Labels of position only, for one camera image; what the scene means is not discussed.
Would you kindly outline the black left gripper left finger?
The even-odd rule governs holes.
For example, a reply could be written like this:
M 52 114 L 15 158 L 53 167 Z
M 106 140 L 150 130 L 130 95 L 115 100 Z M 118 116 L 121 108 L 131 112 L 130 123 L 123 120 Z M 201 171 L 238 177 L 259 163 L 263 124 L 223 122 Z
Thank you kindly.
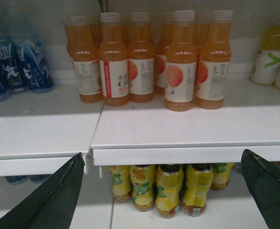
M 82 187 L 85 162 L 74 155 L 20 204 L 0 218 L 0 229 L 68 229 Z

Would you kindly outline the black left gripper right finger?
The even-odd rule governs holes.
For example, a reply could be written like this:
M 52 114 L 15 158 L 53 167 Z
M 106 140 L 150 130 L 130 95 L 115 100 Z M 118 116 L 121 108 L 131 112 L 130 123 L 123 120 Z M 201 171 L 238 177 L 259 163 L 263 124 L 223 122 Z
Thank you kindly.
M 268 228 L 280 229 L 280 168 L 245 149 L 241 171 Z

